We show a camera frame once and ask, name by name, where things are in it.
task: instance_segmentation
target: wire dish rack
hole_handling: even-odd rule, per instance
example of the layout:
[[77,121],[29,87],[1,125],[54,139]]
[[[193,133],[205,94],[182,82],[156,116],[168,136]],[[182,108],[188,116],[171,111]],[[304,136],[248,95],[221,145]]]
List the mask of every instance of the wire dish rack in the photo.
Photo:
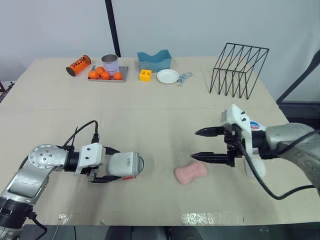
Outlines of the wire dish rack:
[[227,42],[213,67],[209,93],[215,88],[219,95],[249,99],[268,52],[269,48]]

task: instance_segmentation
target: wooden table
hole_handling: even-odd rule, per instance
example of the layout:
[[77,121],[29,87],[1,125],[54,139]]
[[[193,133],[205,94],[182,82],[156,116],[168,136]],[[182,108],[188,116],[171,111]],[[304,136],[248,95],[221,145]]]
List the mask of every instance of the wooden table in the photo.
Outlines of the wooden table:
[[[210,68],[216,57],[176,57],[171,68],[192,72],[182,86],[138,80],[136,58],[119,59],[128,66],[126,83],[89,82],[88,71],[66,72],[75,58],[37,59],[0,104],[1,175],[3,189],[21,161],[40,144],[61,145],[76,126],[99,122],[100,143],[122,152],[137,151],[145,168],[137,179],[90,184],[87,176],[53,172],[35,206],[43,224],[182,225],[203,216],[205,225],[263,225],[320,221],[320,200],[307,189],[274,200],[255,179],[246,176],[243,160],[236,167],[206,164],[208,175],[181,185],[174,169],[190,164],[192,153],[225,153],[223,136],[201,137],[195,131],[220,126],[221,113],[237,104],[265,126],[287,123],[260,80],[249,100],[208,93]],[[101,61],[93,59],[95,65]],[[90,143],[93,129],[75,139],[76,150]],[[304,173],[283,159],[266,160],[266,184],[282,194],[310,184]]]

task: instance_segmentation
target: blue container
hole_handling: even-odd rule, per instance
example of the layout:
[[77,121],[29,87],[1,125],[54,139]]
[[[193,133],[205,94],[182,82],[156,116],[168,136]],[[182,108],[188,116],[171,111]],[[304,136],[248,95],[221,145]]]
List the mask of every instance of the blue container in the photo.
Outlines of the blue container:
[[151,70],[157,73],[163,69],[170,69],[172,57],[168,49],[159,51],[156,55],[150,56],[145,52],[138,52],[139,66],[141,69]]

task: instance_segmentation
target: yellow block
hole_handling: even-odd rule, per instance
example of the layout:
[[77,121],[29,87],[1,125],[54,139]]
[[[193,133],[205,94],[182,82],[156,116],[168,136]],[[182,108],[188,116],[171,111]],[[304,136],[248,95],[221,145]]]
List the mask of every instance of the yellow block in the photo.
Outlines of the yellow block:
[[150,82],[151,76],[151,70],[141,69],[141,72],[139,74],[139,80],[143,82]]

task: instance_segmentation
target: pink sponge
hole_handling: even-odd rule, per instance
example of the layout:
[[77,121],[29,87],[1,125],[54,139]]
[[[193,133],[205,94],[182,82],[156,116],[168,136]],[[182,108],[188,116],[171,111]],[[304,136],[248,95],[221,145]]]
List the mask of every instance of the pink sponge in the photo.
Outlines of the pink sponge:
[[195,161],[188,166],[178,167],[175,176],[181,184],[188,184],[192,179],[206,176],[208,173],[205,165],[200,161]]

